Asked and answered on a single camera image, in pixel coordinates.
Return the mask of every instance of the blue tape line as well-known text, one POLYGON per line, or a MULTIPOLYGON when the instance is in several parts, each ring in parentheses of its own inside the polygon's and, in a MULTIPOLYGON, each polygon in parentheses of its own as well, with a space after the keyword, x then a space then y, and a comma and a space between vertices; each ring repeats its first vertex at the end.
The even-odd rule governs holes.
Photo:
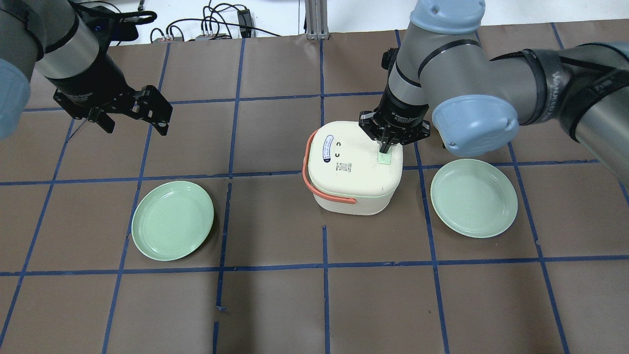
POLYGON ((111 306, 109 307, 109 316, 107 317, 107 326, 105 327, 105 336, 103 339, 103 350, 101 354, 107 353, 107 346, 109 345, 109 334, 111 333, 111 324, 114 321, 114 312, 116 310, 116 302, 118 301, 118 291, 120 290, 120 281, 122 280, 122 269, 125 267, 126 250, 129 246, 129 239, 125 239, 125 245, 123 246, 122 256, 120 257, 120 266, 118 266, 116 277, 116 285, 114 286, 114 294, 111 297, 111 306))
POLYGON ((234 177, 256 177, 256 176, 280 176, 284 174, 299 174, 301 170, 292 170, 292 171, 269 171, 269 172, 245 172, 245 173, 234 173, 234 177))
POLYGON ((240 101, 299 100, 302 98, 319 97, 318 94, 295 94, 292 96, 268 96, 240 98, 240 101))
POLYGON ((61 107, 54 107, 54 108, 27 108, 25 110, 23 110, 22 112, 48 112, 48 111, 62 111, 64 110, 61 107))
POLYGON ((166 54, 164 54, 164 63, 162 64, 162 73, 159 77, 159 84, 157 85, 158 90, 162 90, 162 85, 164 84, 164 75, 166 74, 166 65, 168 64, 168 55, 170 54, 170 43, 166 43, 166 54))
POLYGON ((227 184, 227 197, 225 198, 225 219, 223 221, 223 239, 221 240, 221 258, 219 261, 218 284, 216 285, 216 306, 221 306, 223 299, 223 277, 225 267, 225 254, 227 252, 227 234, 230 225, 231 182, 227 184))
POLYGON ((48 276, 48 275, 107 275, 117 274, 115 269, 86 269, 86 270, 33 270, 27 271, 26 276, 48 276))
POLYGON ((326 93, 325 97, 346 97, 346 96, 375 96, 383 94, 384 91, 371 91, 371 92, 346 92, 346 93, 326 93))
POLYGON ((236 100, 234 101, 234 119, 231 126, 231 145, 230 145, 230 178, 234 172, 234 151, 236 147, 236 128, 238 127, 238 107, 240 106, 240 84, 242 82, 242 65, 245 58, 245 39, 240 44, 240 61, 238 63, 238 81, 236 83, 236 100))
POLYGON ((550 26, 552 27, 553 33, 555 33, 555 38, 557 39, 557 43, 559 43, 559 48, 563 49, 564 44, 561 42, 561 38, 559 37, 559 32, 557 32, 557 27, 555 27, 555 23, 551 22, 550 26))
POLYGON ((437 307, 439 310, 439 321, 441 323, 441 335, 443 339, 443 350, 446 354, 450 353, 450 345, 448 343, 448 332, 445 325, 445 313, 443 311, 443 299, 441 295, 441 284, 439 282, 439 269, 437 261, 437 252, 435 251, 435 240, 432 233, 432 224, 430 222, 430 211, 428 209, 428 195, 426 194, 426 183, 424 178, 424 172, 421 164, 420 151, 417 148, 417 142, 414 144, 415 158, 417 159, 417 166, 420 168, 417 171, 420 173, 420 187, 421 187, 421 200, 424 206, 424 216, 426 218, 426 229, 428 230, 428 243, 430 244, 430 259, 433 267, 433 277, 435 279, 435 294, 437 296, 437 307))
POLYGON ((566 160, 566 161, 532 161, 532 162, 518 162, 519 166, 545 166, 554 164, 597 164, 597 159, 592 160, 566 160))
MULTIPOLYGON (((324 93, 323 97, 372 96, 372 95, 377 95, 377 94, 382 94, 382 93, 383 93, 382 91, 324 93)), ((303 98, 314 98, 314 97, 320 97, 320 96, 321 96, 321 93, 319 94, 294 94, 294 95, 289 95, 289 96, 241 97, 239 100, 240 101, 300 100, 303 98)), ((198 103, 222 103, 222 102, 236 102, 236 99, 235 98, 215 98, 212 100, 170 101, 169 103, 171 105, 195 105, 198 103)), ((23 112, 61 111, 61 110, 63 110, 63 108, 29 108, 29 109, 23 110, 23 112)))
POLYGON ((629 254, 616 254, 609 256, 567 256, 544 257, 546 262, 575 262, 575 261, 621 261, 629 260, 629 254))
MULTIPOLYGON (((164 83, 164 75, 166 73, 166 66, 168 64, 168 56, 170 54, 170 43, 166 45, 166 53, 164 54, 164 63, 162 64, 162 73, 159 79, 158 90, 162 89, 164 83)), ((103 350, 101 354, 107 353, 107 346, 109 345, 109 334, 111 332, 111 324, 113 323, 114 313, 116 312, 116 302, 118 301, 118 291, 120 289, 120 281, 122 280, 123 270, 125 269, 126 252, 129 247, 129 234, 131 233, 131 223, 133 221, 133 214, 138 207, 138 201, 140 199, 140 189, 142 188, 142 178, 144 177, 144 169, 147 164, 148 147, 151 141, 151 134, 153 132, 152 125, 148 126, 147 137, 144 141, 144 151, 142 153, 142 163, 140 164, 140 171, 138 172, 138 184, 135 190, 135 196, 133 197, 133 204, 131 205, 131 215, 129 216, 129 224, 127 227, 127 235, 125 237, 125 243, 122 249, 122 255, 120 256, 120 264, 118 265, 118 274, 116 276, 116 285, 114 286, 114 293, 111 297, 111 307, 109 308, 109 316, 107 319, 107 326, 105 327, 105 335, 103 338, 103 350)))
POLYGON ((398 31, 398 30, 395 30, 395 40, 396 40, 396 41, 397 41, 397 43, 398 43, 398 48, 399 48, 400 46, 402 46, 402 41, 399 39, 399 31, 398 31))
MULTIPOLYGON (((74 126, 74 119, 70 121, 70 125, 68 126, 68 130, 65 134, 64 145, 61 147, 61 151, 59 152, 59 159, 57 160, 55 172, 52 176, 53 180, 56 179, 57 175, 59 174, 59 169, 61 168, 61 162, 64 160, 65 149, 68 146, 68 139, 70 135, 72 134, 73 126, 74 126)), ((53 187, 54 187, 53 185, 50 185, 50 187, 48 187, 48 193, 46 194, 46 199, 44 200, 44 203, 42 206, 42 212, 40 213, 39 219, 37 220, 37 226, 35 226, 35 231, 33 233, 33 238, 31 239, 31 243, 28 246, 28 252, 26 253, 26 258, 24 259, 24 264, 22 265, 22 271, 19 274, 18 283, 15 286, 15 292, 13 293, 13 298, 11 299, 11 305, 9 305, 9 311, 6 314, 2 332, 0 333, 0 347, 2 347, 2 343, 4 342, 4 337, 6 336, 6 331, 9 328, 11 315, 13 314, 13 310, 15 309, 15 303, 18 300, 19 291, 22 288, 22 281, 24 280, 24 276, 26 275, 26 269, 28 268, 28 263, 31 260, 31 255, 33 254, 33 250, 35 248, 35 242, 37 242, 37 236, 39 235, 40 229, 42 228, 43 217, 46 214, 46 208, 48 207, 48 203, 50 201, 50 196, 52 195, 53 187)))
MULTIPOLYGON (((629 260, 629 254, 609 254, 600 256, 560 256, 544 257, 545 262, 578 262, 578 261, 618 261, 629 260)), ((495 265, 510 263, 535 263, 539 258, 497 258, 487 260, 440 260, 438 265, 495 265)), ((303 263, 293 265, 269 266, 204 266, 190 268, 139 268, 123 269, 123 274, 159 274, 159 273, 214 273, 219 271, 272 271, 318 268, 377 268, 395 266, 432 266, 432 261, 382 261, 382 262, 346 262, 346 263, 303 263)), ((57 275, 107 275, 117 274, 115 269, 105 270, 43 270, 27 271, 24 276, 57 276, 57 275)), ((0 277, 18 277, 19 271, 0 271, 0 277)))
POLYGON ((267 271, 267 270, 295 270, 324 268, 323 263, 305 263, 298 265, 269 265, 269 266, 225 266, 222 271, 267 271))
POLYGON ((74 136, 74 134, 76 134, 76 133, 79 131, 79 129, 81 129, 81 128, 83 127, 83 125, 85 125, 85 123, 87 123, 87 119, 83 119, 83 122, 81 122, 81 124, 79 125, 79 127, 78 127, 78 128, 76 128, 76 129, 72 132, 72 134, 71 134, 71 135, 70 135, 70 137, 68 138, 68 141, 70 141, 70 139, 72 139, 72 137, 74 136))
POLYGON ((325 324, 325 354, 330 354, 330 286, 328 283, 328 227, 323 226, 323 313, 325 324))
POLYGON ((200 180, 201 178, 226 178, 226 173, 216 174, 180 174, 174 176, 150 176, 142 177, 142 181, 163 181, 163 180, 200 180))
POLYGON ((214 331, 212 333, 212 354, 216 354, 218 349, 218 321, 214 322, 214 331))
POLYGON ((192 268, 149 268, 124 269, 123 274, 168 274, 168 273, 214 273, 220 271, 217 266, 200 266, 192 268))
POLYGON ((52 181, 0 182, 0 186, 51 185, 52 181))
POLYGON ((627 205, 629 205, 629 193, 627 193, 627 189, 625 188, 625 185, 622 183, 620 183, 620 190, 623 191, 627 205))
POLYGON ((323 99, 325 98, 325 88, 324 88, 324 79, 323 79, 323 39, 319 40, 319 85, 320 85, 320 96, 321 96, 320 126, 322 127, 325 124, 325 105, 323 103, 323 99))
POLYGON ((513 151, 513 145, 510 142, 507 145, 509 147, 509 154, 511 155, 511 160, 513 161, 513 168, 515 169, 515 174, 516 174, 516 177, 518 178, 518 184, 520 186, 520 193, 522 194, 522 200, 524 202, 526 216, 528 217, 528 223, 531 227, 531 233, 533 234, 533 241, 535 242, 535 247, 537 248, 537 256, 540 261, 540 266, 542 267, 544 282, 546 283, 546 289, 548 290, 548 297, 550 299, 550 306, 552 308, 552 312, 555 317, 555 322, 557 323, 557 331, 559 332, 561 345, 564 349, 564 353, 569 354, 570 350, 568 349, 568 342, 566 341, 565 334, 564 334, 564 327, 561 323, 561 318, 559 317, 559 310, 557 309, 557 303, 555 301, 555 294, 553 293, 552 285, 550 284, 550 277, 548 276, 548 270, 546 268, 546 262, 544 261, 542 247, 539 245, 539 242, 538 242, 537 229, 535 228, 535 222, 533 221, 533 214, 531 213, 531 207, 530 207, 530 204, 528 203, 528 197, 526 196, 524 182, 522 182, 522 175, 520 174, 520 167, 518 166, 518 160, 515 157, 515 152, 513 151))
POLYGON ((511 263, 534 263, 539 261, 539 258, 503 258, 496 260, 450 260, 437 261, 437 263, 439 265, 499 265, 511 263))
POLYGON ((234 102, 235 98, 217 98, 215 100, 189 100, 189 101, 172 101, 171 105, 195 105, 197 103, 221 103, 221 102, 234 102))
MULTIPOLYGON (((524 163, 518 163, 520 166, 545 166, 556 164, 595 164, 600 163, 598 160, 567 160, 567 161, 530 161, 524 163)), ((507 167, 513 166, 513 163, 490 163, 495 167, 507 167)), ((423 165, 421 169, 439 169, 444 165, 423 165)), ((405 166, 405 170, 417 169, 416 166, 405 166)), ((292 171, 265 171, 265 172, 243 172, 233 173, 232 177, 256 177, 256 176, 275 176, 282 174, 299 174, 301 170, 292 171)), ((71 183, 107 183, 107 182, 128 182, 128 181, 162 181, 162 180, 196 180, 200 178, 226 178, 230 175, 228 173, 217 174, 180 174, 172 176, 149 176, 149 177, 117 177, 117 178, 88 178, 82 180, 55 180, 55 181, 10 181, 0 182, 0 186, 28 186, 28 185, 61 185, 71 183)))

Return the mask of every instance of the blue tape grid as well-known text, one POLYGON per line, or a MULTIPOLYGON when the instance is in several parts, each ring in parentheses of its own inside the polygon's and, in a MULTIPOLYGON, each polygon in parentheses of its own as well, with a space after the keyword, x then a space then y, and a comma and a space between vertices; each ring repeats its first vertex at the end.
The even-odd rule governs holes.
MULTIPOLYGON (((551 23, 552 29, 554 31, 555 37, 559 43, 559 46, 563 48, 563 43, 559 38, 559 34, 557 33, 557 29, 554 23, 551 23)), ((395 31, 396 40, 398 46, 401 44, 399 31, 395 31)), ((536 248, 538 249, 538 257, 537 258, 508 258, 508 259, 493 259, 493 260, 438 260, 435 252, 434 239, 432 236, 432 229, 430 223, 430 214, 428 213, 428 202, 425 188, 425 179, 423 176, 423 171, 426 169, 438 169, 443 165, 422 165, 421 157, 419 150, 417 149, 417 145, 415 144, 415 153, 416 159, 418 163, 418 167, 415 166, 405 166, 405 170, 413 170, 417 169, 420 174, 420 183, 421 183, 421 192, 422 199, 424 203, 425 209, 425 218, 426 218, 426 226, 428 229, 428 237, 430 243, 430 251, 431 251, 431 260, 430 261, 384 261, 384 262, 360 262, 360 263, 329 263, 327 259, 327 230, 326 227, 323 228, 323 262, 322 263, 308 263, 308 264, 296 264, 296 265, 273 265, 273 266, 225 266, 225 251, 226 251, 226 242, 227 242, 227 233, 228 233, 228 221, 229 221, 229 209, 230 209, 230 198, 231 198, 231 183, 228 185, 228 191, 226 196, 226 212, 225 212, 225 224, 223 228, 223 240, 221 244, 221 261, 219 267, 197 267, 197 268, 166 268, 166 269, 124 269, 126 251, 128 249, 129 239, 125 238, 125 243, 123 246, 123 251, 120 259, 120 265, 117 270, 54 270, 54 271, 27 271, 28 262, 30 261, 30 256, 33 252, 33 248, 35 247, 35 242, 37 239, 38 232, 41 228, 41 224, 43 221, 43 217, 45 215, 46 207, 50 200, 50 196, 52 194, 52 190, 54 185, 56 184, 70 184, 70 183, 107 183, 107 182, 117 182, 117 181, 136 181, 138 183, 136 189, 136 195, 133 202, 133 207, 131 211, 131 216, 135 211, 135 207, 137 206, 137 202, 140 195, 140 187, 142 185, 142 181, 147 180, 175 180, 175 179, 196 179, 196 178, 240 178, 240 177, 251 177, 251 176, 271 176, 271 175, 282 175, 282 174, 299 174, 301 171, 263 171, 263 172, 255 172, 255 173, 233 173, 233 158, 234 158, 234 148, 235 148, 235 138, 237 131, 237 120, 238 120, 238 104, 240 101, 257 101, 257 100, 286 100, 286 99, 302 99, 302 98, 313 98, 319 96, 321 98, 321 124, 323 125, 325 122, 325 107, 324 107, 324 99, 326 97, 336 97, 336 96, 365 96, 365 95, 380 95, 382 91, 369 91, 369 92, 354 92, 354 93, 333 93, 326 94, 324 90, 324 78, 323 78, 323 41, 320 41, 320 93, 319 94, 308 94, 308 95, 294 95, 294 96, 268 96, 268 97, 254 97, 254 98, 240 98, 240 84, 242 81, 242 65, 243 65, 243 57, 245 50, 245 40, 242 40, 241 44, 241 52, 240 52, 240 62, 238 65, 238 84, 237 84, 237 94, 233 99, 221 99, 221 100, 192 100, 192 101, 173 101, 171 104, 173 105, 183 105, 183 104, 195 104, 195 103, 215 103, 215 102, 234 102, 235 110, 233 117, 233 126, 232 126, 232 137, 231 137, 231 149, 230 149, 230 170, 227 174, 214 174, 214 175, 180 175, 180 176, 150 176, 144 177, 144 167, 146 163, 146 158, 148 154, 148 147, 150 143, 150 137, 152 133, 152 129, 149 128, 147 132, 147 139, 145 143, 142 165, 140 167, 140 173, 138 177, 122 177, 122 178, 103 178, 103 179, 84 179, 84 180, 58 180, 57 174, 59 168, 62 163, 62 159, 68 144, 68 141, 71 139, 74 133, 80 128, 80 126, 72 131, 72 127, 74 125, 74 121, 71 121, 70 126, 67 131, 66 139, 64 142, 64 146, 61 150, 57 166, 55 168, 55 173, 51 180, 46 181, 15 181, 15 182, 0 182, 0 186, 3 185, 50 185, 48 189, 48 193, 46 199, 44 201, 42 212, 40 213, 40 218, 38 219, 37 227, 35 229, 33 239, 31 240, 31 244, 29 250, 26 255, 26 259, 21 271, 14 272, 0 272, 0 277, 18 277, 18 284, 16 286, 16 290, 14 292, 11 305, 9 307, 8 314, 6 316, 2 332, 0 334, 0 347, 4 341, 4 337, 6 335, 6 331, 11 319, 11 315, 14 311, 15 303, 19 295, 19 290, 21 288, 21 284, 23 283, 24 277, 29 276, 55 276, 55 275, 113 275, 116 274, 116 285, 114 288, 114 294, 112 298, 111 308, 108 317, 108 323, 106 327, 106 333, 103 341, 103 350, 102 353, 106 353, 109 334, 111 331, 111 325, 113 322, 113 315, 116 307, 116 299, 118 295, 118 290, 120 289, 120 281, 123 274, 149 274, 149 273, 192 273, 192 272, 217 272, 218 273, 218 286, 217 286, 217 298, 216 304, 220 307, 221 305, 221 296, 222 296, 222 284, 223 284, 223 274, 224 272, 231 271, 273 271, 273 270, 293 270, 293 269, 310 269, 310 268, 322 268, 324 269, 324 312, 325 312, 325 350, 326 353, 330 352, 330 310, 329 310, 329 289, 328 289, 328 269, 329 268, 359 268, 359 267, 383 267, 383 266, 431 266, 433 267, 434 279, 435 279, 435 292, 437 296, 438 302, 438 310, 440 316, 440 323, 442 327, 442 337, 443 344, 446 353, 449 353, 449 345, 447 339, 447 330, 445 324, 445 315, 443 311, 443 302, 441 298, 441 290, 439 284, 438 277, 438 266, 440 265, 488 265, 488 264, 507 264, 507 263, 536 263, 539 262, 542 266, 542 271, 544 274, 545 283, 548 290, 548 296, 550 297, 551 306, 553 309, 553 314, 555 316, 555 321, 557 323, 557 328, 560 334, 562 346, 564 348, 565 353, 569 353, 569 349, 567 346, 567 342, 565 340, 565 335, 563 332, 561 320, 559 317, 559 312, 557 310, 557 306, 555 303, 554 295, 552 292, 552 286, 550 284, 550 279, 548 277, 548 272, 546 269, 547 262, 563 262, 563 261, 610 261, 610 260, 629 260, 629 254, 623 255, 600 255, 600 256, 568 256, 568 257, 549 257, 546 258, 543 256, 541 247, 536 244, 536 248)), ((162 66, 162 73, 160 77, 159 89, 161 89, 164 74, 166 70, 166 65, 168 61, 168 55, 170 52, 170 44, 167 44, 166 54, 164 58, 164 64, 162 66)), ((59 111, 61 108, 35 108, 35 109, 27 109, 25 112, 31 111, 59 111)), ((494 166, 512 166, 516 170, 516 175, 518 177, 518 184, 520 185, 521 194, 523 195, 523 199, 525 202, 525 208, 527 212, 527 216, 529 219, 529 223, 532 229, 534 241, 537 241, 537 232, 535 230, 535 224, 533 221, 533 217, 530 211, 530 206, 528 204, 528 199, 526 198, 526 191, 520 176, 520 166, 539 166, 539 165, 555 165, 555 164, 591 164, 598 163, 597 160, 571 160, 571 161, 533 161, 533 162, 518 162, 516 160, 515 153, 513 151, 513 146, 509 143, 509 152, 511 154, 512 161, 510 163, 493 163, 494 166)), ((627 204, 629 205, 629 195, 627 193, 626 188, 623 185, 620 185, 620 188, 624 194, 625 199, 627 200, 627 204)), ((131 217, 128 225, 128 231, 130 232, 131 227, 131 217)), ((216 348, 218 345, 218 330, 219 330, 219 322, 214 323, 213 330, 213 353, 216 353, 216 348)))
MULTIPOLYGON (((72 127, 74 126, 74 120, 70 121, 70 125, 68 126, 68 131, 65 135, 64 145, 61 148, 61 152, 59 154, 59 159, 57 160, 57 166, 55 167, 55 172, 52 176, 52 181, 57 179, 57 175, 59 173, 59 168, 61 167, 61 162, 64 159, 65 149, 68 146, 68 141, 70 140, 70 136, 72 135, 72 127)), ((28 263, 31 260, 31 255, 33 254, 33 250, 35 248, 35 242, 37 241, 37 236, 39 235, 39 230, 42 227, 43 217, 46 214, 46 208, 48 207, 48 202, 50 201, 50 195, 52 194, 54 185, 51 184, 48 188, 48 193, 46 194, 46 199, 44 200, 42 206, 42 212, 40 213, 39 219, 37 220, 37 226, 35 227, 35 231, 33 233, 33 238, 31 239, 31 243, 28 247, 28 252, 26 253, 26 258, 24 260, 24 265, 22 266, 22 271, 19 273, 18 283, 15 286, 15 291, 13 292, 13 298, 11 299, 11 305, 9 305, 9 311, 4 320, 4 324, 2 327, 2 332, 0 333, 0 348, 2 348, 2 343, 4 342, 4 337, 6 336, 6 331, 9 328, 9 322, 11 321, 11 315, 13 314, 13 310, 15 309, 15 302, 18 300, 19 291, 22 288, 22 282, 24 281, 24 277, 26 276, 26 269, 28 268, 28 263)))

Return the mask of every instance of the light green plate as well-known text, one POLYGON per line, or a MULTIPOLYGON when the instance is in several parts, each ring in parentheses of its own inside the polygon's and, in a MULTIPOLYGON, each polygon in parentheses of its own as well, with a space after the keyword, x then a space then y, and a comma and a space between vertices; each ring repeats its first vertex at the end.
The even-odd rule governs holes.
POLYGON ((439 218, 469 237, 503 233, 518 213, 518 197, 510 180, 488 163, 461 159, 440 168, 430 187, 439 218))
POLYGON ((206 239, 214 221, 214 205, 200 186, 168 182, 147 194, 131 221, 135 246, 145 256, 172 261, 187 256, 206 239))

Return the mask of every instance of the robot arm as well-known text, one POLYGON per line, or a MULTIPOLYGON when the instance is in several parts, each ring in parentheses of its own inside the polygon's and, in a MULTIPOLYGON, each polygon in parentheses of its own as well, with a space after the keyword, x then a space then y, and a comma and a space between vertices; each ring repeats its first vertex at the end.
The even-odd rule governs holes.
POLYGON ((484 7, 418 1, 399 51, 383 56, 390 70, 378 108, 360 115, 367 135, 381 152, 427 137, 430 105, 444 146, 471 157, 505 145, 520 125, 558 119, 629 184, 629 43, 525 49, 490 61, 474 35, 484 7))
POLYGON ((111 133, 115 123, 107 113, 122 113, 166 135, 171 105, 154 86, 130 88, 107 54, 112 36, 134 40, 135 25, 155 17, 151 11, 116 14, 66 0, 0 0, 0 139, 17 126, 34 67, 57 87, 54 99, 72 118, 111 133))

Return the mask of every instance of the white container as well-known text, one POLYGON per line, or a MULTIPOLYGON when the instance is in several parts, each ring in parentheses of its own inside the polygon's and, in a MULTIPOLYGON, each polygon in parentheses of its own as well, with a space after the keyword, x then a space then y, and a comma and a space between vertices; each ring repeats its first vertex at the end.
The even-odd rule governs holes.
POLYGON ((402 178, 402 146, 387 154, 379 148, 358 122, 332 122, 312 133, 302 175, 317 203, 352 215, 374 215, 389 205, 402 178))

